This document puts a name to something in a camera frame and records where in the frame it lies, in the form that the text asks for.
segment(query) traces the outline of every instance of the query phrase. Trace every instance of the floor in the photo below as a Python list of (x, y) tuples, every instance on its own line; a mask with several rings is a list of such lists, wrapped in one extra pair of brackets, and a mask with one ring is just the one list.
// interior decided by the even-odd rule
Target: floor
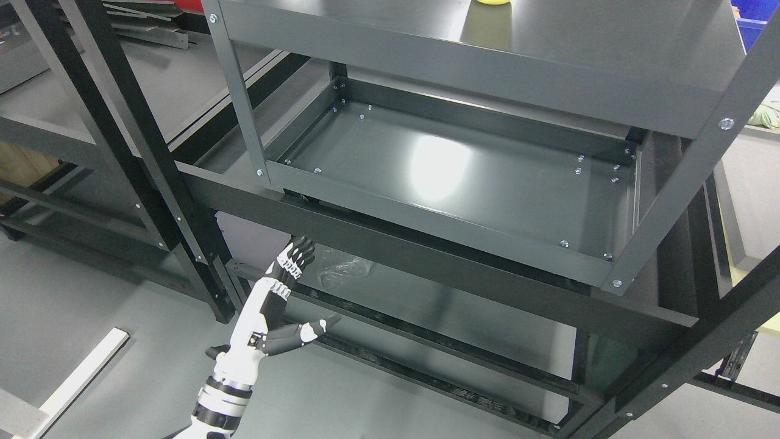
[[(229, 337), (208, 307), (57, 255), (0, 239), (0, 387), (39, 405), (112, 328), (128, 344), (47, 438), (164, 437), (183, 427)], [(740, 382), (780, 394), (780, 339), (761, 334)], [(614, 437), (777, 437), (780, 416), (685, 386)], [(0, 432), (0, 438), (9, 437)], [(261, 366), (236, 439), (541, 437), (404, 380), (310, 346)]]

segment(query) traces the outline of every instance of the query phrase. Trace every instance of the screw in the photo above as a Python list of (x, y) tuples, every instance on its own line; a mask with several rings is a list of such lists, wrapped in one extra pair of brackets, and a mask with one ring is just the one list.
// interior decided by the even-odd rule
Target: screw
[(725, 119), (721, 119), (721, 121), (718, 122), (718, 126), (723, 131), (731, 130), (734, 127), (734, 119), (730, 119), (728, 117)]

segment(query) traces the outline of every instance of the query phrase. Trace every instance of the robotic arm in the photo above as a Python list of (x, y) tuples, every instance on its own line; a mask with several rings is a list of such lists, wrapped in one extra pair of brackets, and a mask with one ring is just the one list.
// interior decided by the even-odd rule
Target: robotic arm
[(255, 283), (236, 321), (230, 344), (209, 348), (214, 372), (198, 393), (191, 425), (166, 439), (226, 439), (238, 428), (252, 396), (260, 360), (300, 348), (325, 334), (341, 319), (293, 324), (277, 329), (290, 288), (314, 260), (314, 242), (294, 237)]

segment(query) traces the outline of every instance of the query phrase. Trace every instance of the metal shelf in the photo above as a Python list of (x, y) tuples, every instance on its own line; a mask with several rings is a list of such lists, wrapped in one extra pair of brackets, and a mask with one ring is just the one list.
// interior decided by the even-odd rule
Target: metal shelf
[(219, 8), (234, 41), (688, 138), (744, 58), (729, 2), (244, 0)]

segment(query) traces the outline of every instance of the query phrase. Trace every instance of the plastic bag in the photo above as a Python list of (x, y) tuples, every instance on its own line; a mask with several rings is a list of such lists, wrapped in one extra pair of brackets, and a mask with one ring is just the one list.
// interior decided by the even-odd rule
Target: plastic bag
[(325, 290), (340, 287), (348, 279), (360, 279), (371, 274), (374, 263), (333, 248), (325, 248), (320, 259), (318, 277)]

